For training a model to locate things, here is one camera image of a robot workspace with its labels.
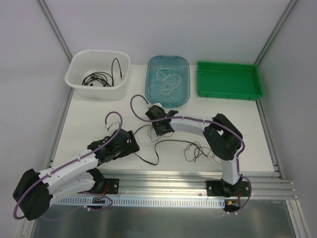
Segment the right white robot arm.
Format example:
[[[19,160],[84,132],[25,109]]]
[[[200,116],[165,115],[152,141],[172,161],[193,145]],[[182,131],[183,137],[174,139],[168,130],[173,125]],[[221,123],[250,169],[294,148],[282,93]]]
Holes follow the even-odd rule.
[[[223,114],[212,119],[194,118],[178,111],[165,112],[160,106],[149,107],[145,115],[152,121],[157,135],[170,132],[187,132],[206,139],[211,151],[220,158],[222,178],[213,186],[213,193],[231,197],[240,190],[238,157],[245,149],[243,135]]]

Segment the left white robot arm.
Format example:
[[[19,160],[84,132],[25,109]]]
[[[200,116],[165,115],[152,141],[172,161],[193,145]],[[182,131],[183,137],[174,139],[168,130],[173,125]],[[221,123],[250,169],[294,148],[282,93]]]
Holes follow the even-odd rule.
[[[76,193],[118,194],[119,180],[105,178],[98,166],[140,150],[133,131],[121,129],[102,140],[94,141],[75,158],[58,166],[36,172],[27,170],[21,177],[13,198],[17,210],[28,221],[46,213],[55,203]]]

